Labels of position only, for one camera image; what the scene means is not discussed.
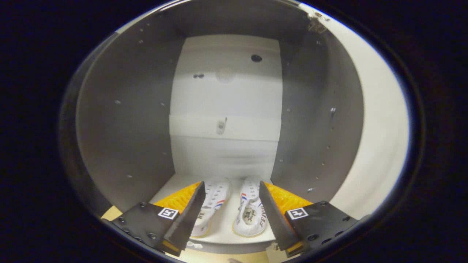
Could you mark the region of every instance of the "yellow tip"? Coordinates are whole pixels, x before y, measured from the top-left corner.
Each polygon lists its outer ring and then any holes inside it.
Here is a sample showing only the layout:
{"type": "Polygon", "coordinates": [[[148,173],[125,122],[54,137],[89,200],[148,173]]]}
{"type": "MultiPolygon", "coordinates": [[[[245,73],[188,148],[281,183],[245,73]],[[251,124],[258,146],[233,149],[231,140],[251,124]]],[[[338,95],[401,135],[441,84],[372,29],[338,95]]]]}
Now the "yellow tip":
{"type": "Polygon", "coordinates": [[[187,207],[187,204],[195,193],[195,189],[197,189],[200,183],[201,182],[194,183],[185,187],[184,189],[168,195],[167,197],[154,203],[154,205],[179,210],[179,212],[182,213],[187,207]]]}
{"type": "Polygon", "coordinates": [[[273,200],[276,203],[276,206],[281,211],[281,214],[284,216],[286,211],[296,208],[301,208],[304,206],[311,205],[312,203],[295,195],[292,194],[278,186],[274,186],[269,183],[265,183],[265,186],[268,188],[268,191],[273,197],[273,200]]]}

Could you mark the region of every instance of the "white shelf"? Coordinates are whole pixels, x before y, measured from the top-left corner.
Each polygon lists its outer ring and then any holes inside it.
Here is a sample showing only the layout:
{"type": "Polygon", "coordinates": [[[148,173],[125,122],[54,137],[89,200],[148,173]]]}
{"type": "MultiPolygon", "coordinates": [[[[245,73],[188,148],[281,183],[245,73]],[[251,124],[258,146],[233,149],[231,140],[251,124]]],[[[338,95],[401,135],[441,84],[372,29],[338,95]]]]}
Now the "white shelf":
{"type": "MultiPolygon", "coordinates": [[[[199,182],[204,181],[206,178],[193,177],[193,176],[183,176],[175,174],[169,179],[169,181],[156,193],[156,195],[151,199],[151,203],[155,203],[164,197],[177,192],[178,190],[199,182]]],[[[203,238],[196,238],[190,240],[194,243],[197,241],[209,242],[215,244],[250,244],[250,243],[259,243],[275,240],[275,236],[271,231],[270,225],[268,224],[265,228],[265,231],[256,237],[241,237],[236,235],[232,230],[232,224],[237,217],[239,212],[238,208],[240,205],[240,189],[243,183],[243,178],[235,177],[229,178],[231,181],[231,196],[224,203],[222,208],[214,214],[210,222],[210,229],[208,234],[203,238]]],[[[271,183],[269,178],[263,179],[265,182],[271,183]]]]}

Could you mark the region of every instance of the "white sneaker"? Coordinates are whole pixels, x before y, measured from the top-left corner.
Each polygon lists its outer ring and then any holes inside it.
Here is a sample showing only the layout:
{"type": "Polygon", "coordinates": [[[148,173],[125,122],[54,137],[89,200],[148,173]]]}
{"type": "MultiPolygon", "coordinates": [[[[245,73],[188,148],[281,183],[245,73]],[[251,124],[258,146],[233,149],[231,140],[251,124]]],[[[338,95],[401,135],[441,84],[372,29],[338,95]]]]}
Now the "white sneaker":
{"type": "Polygon", "coordinates": [[[241,206],[233,223],[234,233],[243,237],[254,237],[265,230],[268,224],[265,209],[258,196],[260,179],[249,177],[241,187],[241,206]]]}
{"type": "Polygon", "coordinates": [[[231,183],[224,177],[212,177],[205,181],[205,201],[198,213],[191,237],[200,238],[206,235],[211,217],[229,199],[230,189],[231,183]]]}

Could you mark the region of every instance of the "white back wall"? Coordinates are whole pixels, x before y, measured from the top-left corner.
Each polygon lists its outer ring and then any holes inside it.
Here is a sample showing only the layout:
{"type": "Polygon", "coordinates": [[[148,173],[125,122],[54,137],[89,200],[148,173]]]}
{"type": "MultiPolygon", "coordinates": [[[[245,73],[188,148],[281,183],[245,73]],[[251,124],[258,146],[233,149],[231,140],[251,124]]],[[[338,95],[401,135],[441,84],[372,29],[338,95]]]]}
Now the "white back wall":
{"type": "Polygon", "coordinates": [[[256,175],[269,181],[281,109],[278,41],[239,35],[187,38],[170,103],[176,174],[238,179],[256,175]],[[252,61],[254,54],[262,60],[252,61]],[[222,134],[219,122],[225,124],[222,134]]]}

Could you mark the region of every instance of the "white surface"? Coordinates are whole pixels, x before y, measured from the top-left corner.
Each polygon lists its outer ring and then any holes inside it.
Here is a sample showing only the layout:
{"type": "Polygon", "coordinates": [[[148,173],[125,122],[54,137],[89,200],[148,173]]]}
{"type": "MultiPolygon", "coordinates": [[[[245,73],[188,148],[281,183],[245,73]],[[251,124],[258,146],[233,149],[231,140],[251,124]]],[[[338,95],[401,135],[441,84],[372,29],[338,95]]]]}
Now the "white surface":
{"type": "Polygon", "coordinates": [[[239,35],[186,39],[172,85],[171,115],[231,115],[280,120],[282,99],[278,41],[239,35]],[[253,62],[250,58],[253,54],[260,55],[263,60],[253,62]],[[218,71],[226,72],[226,69],[234,74],[227,83],[216,78],[218,71]],[[193,78],[200,73],[204,78],[193,78]]]}
{"type": "MultiPolygon", "coordinates": [[[[326,15],[306,4],[299,7],[309,14],[326,15]]],[[[360,219],[377,209],[395,185],[408,151],[410,121],[402,89],[389,65],[363,38],[328,17],[329,21],[321,19],[321,23],[349,53],[364,97],[364,124],[356,159],[330,203],[360,219]]]]}
{"type": "Polygon", "coordinates": [[[278,141],[281,131],[280,119],[251,118],[239,116],[170,115],[171,136],[187,136],[213,139],[241,139],[278,141]],[[225,122],[223,134],[217,133],[218,121],[225,122]]]}
{"type": "MultiPolygon", "coordinates": [[[[219,243],[219,244],[248,244],[258,243],[264,241],[271,241],[275,239],[273,232],[271,231],[270,225],[267,225],[265,231],[256,237],[241,237],[234,234],[232,230],[232,224],[237,217],[239,205],[240,205],[240,189],[244,179],[248,177],[245,174],[242,177],[230,178],[231,181],[231,197],[227,200],[219,211],[214,214],[210,222],[210,229],[207,232],[207,236],[203,238],[190,239],[194,243],[198,241],[219,243]]],[[[207,177],[193,177],[193,176],[182,176],[175,174],[169,181],[156,193],[151,199],[151,203],[157,202],[164,197],[179,191],[180,189],[208,179],[207,177]]],[[[271,183],[269,177],[264,178],[264,181],[271,183]]]]}
{"type": "Polygon", "coordinates": [[[229,179],[256,175],[271,177],[278,143],[171,136],[176,174],[224,176],[229,179]]]}

